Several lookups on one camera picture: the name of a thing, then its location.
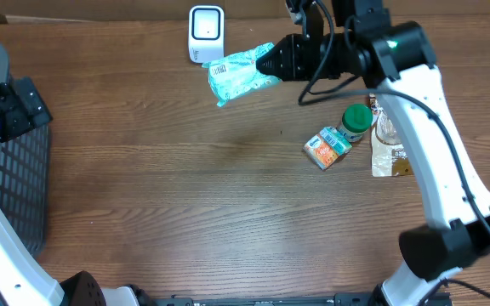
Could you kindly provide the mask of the large teal wipes pack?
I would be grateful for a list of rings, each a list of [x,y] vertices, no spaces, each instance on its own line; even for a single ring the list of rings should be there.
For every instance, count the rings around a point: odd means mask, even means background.
[[[202,64],[202,68],[208,70],[208,83],[218,100],[218,107],[281,81],[276,76],[261,73],[256,67],[257,60],[274,47],[273,42],[268,42]]]

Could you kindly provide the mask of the green lid white jar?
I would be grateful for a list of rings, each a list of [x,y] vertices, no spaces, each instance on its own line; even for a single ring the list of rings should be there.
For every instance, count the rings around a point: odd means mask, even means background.
[[[371,127],[373,114],[371,110],[361,104],[349,106],[341,117],[337,130],[350,143],[359,141],[363,134]]]

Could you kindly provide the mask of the small teal tissue pack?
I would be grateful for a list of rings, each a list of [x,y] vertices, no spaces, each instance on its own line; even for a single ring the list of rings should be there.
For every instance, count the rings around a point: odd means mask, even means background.
[[[320,135],[338,156],[343,156],[352,149],[352,145],[335,127],[324,127]]]

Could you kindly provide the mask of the orange tissue pack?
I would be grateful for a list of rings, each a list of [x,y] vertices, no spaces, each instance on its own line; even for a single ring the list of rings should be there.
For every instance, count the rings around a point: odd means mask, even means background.
[[[339,159],[336,150],[320,134],[308,140],[303,150],[321,170],[331,167]]]

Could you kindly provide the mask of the beige paper bag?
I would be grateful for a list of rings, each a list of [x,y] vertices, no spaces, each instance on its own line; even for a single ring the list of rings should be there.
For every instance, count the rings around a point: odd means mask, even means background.
[[[373,114],[371,129],[372,175],[374,177],[413,175],[407,153],[403,149],[396,129],[373,93],[368,96],[368,105]]]

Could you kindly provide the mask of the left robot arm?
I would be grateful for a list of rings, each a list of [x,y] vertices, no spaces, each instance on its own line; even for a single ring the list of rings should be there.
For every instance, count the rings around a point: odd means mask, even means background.
[[[47,232],[51,119],[31,79],[0,82],[0,305],[141,305],[132,286],[102,288],[86,271],[57,281],[35,259]]]

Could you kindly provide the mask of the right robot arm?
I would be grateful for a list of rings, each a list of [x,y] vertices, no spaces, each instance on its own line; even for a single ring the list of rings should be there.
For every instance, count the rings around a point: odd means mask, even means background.
[[[402,265],[370,293],[339,293],[338,305],[448,305],[439,289],[490,253],[490,192],[479,178],[447,106],[424,29],[393,25],[380,1],[288,0],[302,28],[257,63],[283,81],[364,81],[402,141],[422,194],[426,222],[400,234]]]

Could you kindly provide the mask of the white barcode scanner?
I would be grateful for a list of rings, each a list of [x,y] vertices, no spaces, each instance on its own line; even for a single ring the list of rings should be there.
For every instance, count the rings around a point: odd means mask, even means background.
[[[196,5],[189,12],[188,50],[193,63],[225,56],[225,12],[216,5]]]

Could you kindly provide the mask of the grey plastic mesh basket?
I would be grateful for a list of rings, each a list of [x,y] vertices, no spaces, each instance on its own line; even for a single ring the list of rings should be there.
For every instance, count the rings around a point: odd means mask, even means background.
[[[0,83],[11,82],[7,50],[0,43]],[[48,124],[8,142],[0,140],[0,208],[32,256],[48,233]]]

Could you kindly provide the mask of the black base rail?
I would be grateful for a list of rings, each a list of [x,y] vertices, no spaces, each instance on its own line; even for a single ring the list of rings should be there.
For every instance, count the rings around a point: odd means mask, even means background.
[[[255,297],[228,299],[192,299],[170,297],[152,299],[152,306],[374,306],[371,293],[338,293],[332,297]]]

